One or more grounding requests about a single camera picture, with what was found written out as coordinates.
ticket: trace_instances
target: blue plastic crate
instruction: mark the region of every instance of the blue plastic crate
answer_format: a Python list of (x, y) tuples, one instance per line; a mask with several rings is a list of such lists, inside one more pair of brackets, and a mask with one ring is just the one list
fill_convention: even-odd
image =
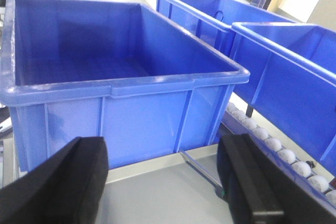
[(20, 167), (104, 136), (110, 168), (212, 144), (249, 72), (140, 4), (7, 0), (0, 102)]
[(235, 92), (336, 175), (336, 33), (235, 23), (231, 58), (251, 72)]
[(225, 55), (235, 36), (233, 22), (293, 22), (236, 0), (157, 0), (156, 10)]

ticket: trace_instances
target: metal bar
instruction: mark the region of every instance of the metal bar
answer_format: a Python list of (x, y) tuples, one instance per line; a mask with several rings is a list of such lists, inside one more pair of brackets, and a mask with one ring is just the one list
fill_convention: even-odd
[(4, 139), (3, 186), (19, 178), (18, 161), (15, 153), (14, 139)]
[(250, 118), (253, 114), (253, 107), (251, 105), (247, 106), (246, 115)]
[(185, 151), (180, 150), (180, 154), (199, 172), (201, 172), (207, 179), (209, 179), (217, 187), (223, 188), (222, 183), (218, 182), (199, 162), (190, 157)]

